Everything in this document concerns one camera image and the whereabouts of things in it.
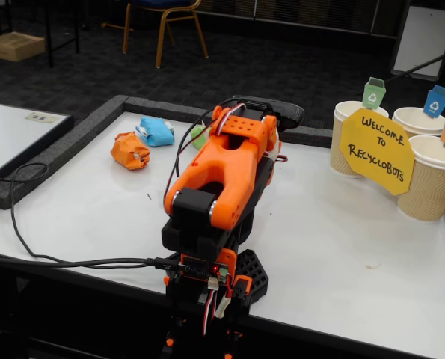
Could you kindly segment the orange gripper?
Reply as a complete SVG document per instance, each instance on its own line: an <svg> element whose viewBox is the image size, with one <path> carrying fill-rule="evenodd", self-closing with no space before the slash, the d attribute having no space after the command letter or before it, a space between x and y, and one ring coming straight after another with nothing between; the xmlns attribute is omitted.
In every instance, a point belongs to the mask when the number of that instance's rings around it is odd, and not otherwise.
<svg viewBox="0 0 445 359"><path fill-rule="evenodd" d="M267 143L264 156L277 158L280 154L281 142L277 130L277 118L274 115L266 115L263 118L265 129L267 129Z"/></svg>

